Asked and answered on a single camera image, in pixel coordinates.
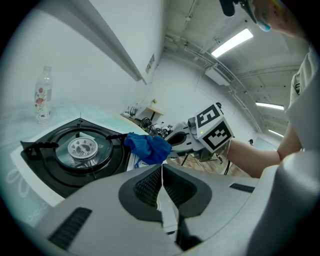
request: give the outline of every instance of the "blue cloth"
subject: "blue cloth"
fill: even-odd
[[[158,135],[152,138],[150,135],[132,132],[128,133],[124,145],[129,146],[132,153],[148,165],[162,164],[172,149],[172,146]]]

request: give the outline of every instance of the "air conditioning unit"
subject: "air conditioning unit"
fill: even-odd
[[[234,75],[218,62],[208,68],[205,74],[220,86],[229,86],[235,80]]]

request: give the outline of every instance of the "ceiling light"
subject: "ceiling light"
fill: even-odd
[[[220,55],[229,51],[233,47],[240,45],[244,41],[247,41],[250,38],[253,38],[254,35],[249,31],[249,29],[242,30],[239,34],[236,34],[234,37],[226,41],[223,45],[214,50],[211,54],[218,58]]]
[[[269,132],[272,132],[272,133],[274,133],[274,134],[276,134],[276,135],[279,135],[279,136],[283,137],[283,135],[282,135],[282,134],[277,133],[277,132],[275,132],[274,130],[270,130],[270,129],[268,129],[268,130],[269,130]]]
[[[277,109],[277,110],[285,110],[285,107],[282,105],[262,103],[262,102],[256,102],[255,104],[257,106],[261,106],[261,107],[268,107],[268,108],[273,108],[273,109]]]

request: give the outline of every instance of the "black stove top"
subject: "black stove top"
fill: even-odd
[[[22,158],[52,190],[66,198],[82,186],[127,170],[125,134],[76,119],[35,142],[21,142]]]

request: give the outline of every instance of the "light blue tablecloth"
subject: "light blue tablecloth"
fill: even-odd
[[[88,117],[100,124],[111,126],[123,133],[145,134],[135,124],[123,120],[119,115],[101,110],[95,106],[59,102],[52,107],[52,117],[48,124],[37,124],[33,103],[25,103],[12,109],[3,109],[0,114],[0,191],[11,214],[19,220],[36,226],[50,210],[22,178],[11,160],[10,153],[19,147],[20,141],[27,141],[51,126],[70,118]]]

